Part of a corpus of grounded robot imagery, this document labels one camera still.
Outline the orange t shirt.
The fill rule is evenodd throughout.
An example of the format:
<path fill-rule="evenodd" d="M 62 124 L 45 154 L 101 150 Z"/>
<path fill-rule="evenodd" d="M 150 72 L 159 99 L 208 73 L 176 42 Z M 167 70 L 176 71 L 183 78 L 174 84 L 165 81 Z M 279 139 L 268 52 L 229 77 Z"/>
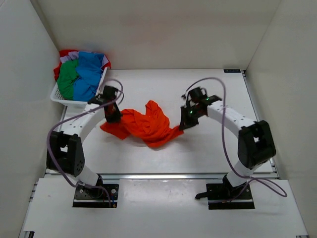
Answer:
<path fill-rule="evenodd" d="M 170 127 L 169 118 L 155 101 L 148 101 L 145 109 L 144 114 L 134 109 L 124 109 L 119 122 L 105 122 L 100 129 L 121 140 L 134 136 L 151 148 L 163 146 L 184 134 L 179 126 Z"/>

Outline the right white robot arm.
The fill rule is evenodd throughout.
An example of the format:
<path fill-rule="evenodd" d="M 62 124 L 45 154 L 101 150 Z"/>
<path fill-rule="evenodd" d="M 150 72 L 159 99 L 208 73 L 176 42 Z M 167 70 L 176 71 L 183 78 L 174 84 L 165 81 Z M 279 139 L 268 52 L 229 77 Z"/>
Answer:
<path fill-rule="evenodd" d="M 217 195 L 226 199 L 238 196 L 254 171 L 276 154 L 269 124 L 265 120 L 249 119 L 228 107 L 225 99 L 217 95 L 208 96 L 205 88 L 187 89 L 183 95 L 185 105 L 181 107 L 180 130 L 192 128 L 199 118 L 207 116 L 221 124 L 221 131 L 228 129 L 238 139 L 238 162 L 230 164 L 230 172 L 222 179 Z"/>

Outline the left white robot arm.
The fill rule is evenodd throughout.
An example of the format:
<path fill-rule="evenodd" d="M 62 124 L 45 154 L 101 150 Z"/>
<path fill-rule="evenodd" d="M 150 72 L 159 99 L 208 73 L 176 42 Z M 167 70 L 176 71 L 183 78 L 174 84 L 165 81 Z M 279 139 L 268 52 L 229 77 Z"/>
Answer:
<path fill-rule="evenodd" d="M 92 197 L 101 196 L 104 185 L 100 175 L 85 165 L 82 143 L 102 119 L 119 121 L 119 97 L 124 97 L 122 89 L 106 85 L 80 114 L 59 122 L 47 135 L 47 168 L 63 175 L 72 187 L 85 186 Z"/>

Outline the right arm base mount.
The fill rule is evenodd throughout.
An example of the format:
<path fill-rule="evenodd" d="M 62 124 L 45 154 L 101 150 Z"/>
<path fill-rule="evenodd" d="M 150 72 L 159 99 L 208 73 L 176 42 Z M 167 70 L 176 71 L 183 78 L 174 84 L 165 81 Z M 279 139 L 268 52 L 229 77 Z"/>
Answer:
<path fill-rule="evenodd" d="M 222 183 L 207 183 L 206 191 L 195 196 L 196 200 L 203 198 L 207 198 L 209 210 L 255 209 L 250 185 L 245 182 L 232 187 L 226 176 Z"/>

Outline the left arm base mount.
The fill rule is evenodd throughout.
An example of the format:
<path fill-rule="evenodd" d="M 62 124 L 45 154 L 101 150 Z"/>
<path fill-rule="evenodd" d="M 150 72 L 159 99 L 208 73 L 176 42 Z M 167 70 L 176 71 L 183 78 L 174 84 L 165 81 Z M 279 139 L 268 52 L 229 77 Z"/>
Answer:
<path fill-rule="evenodd" d="M 119 184 L 104 183 L 101 188 L 86 188 L 79 185 L 75 189 L 72 207 L 74 208 L 116 208 L 118 201 Z"/>

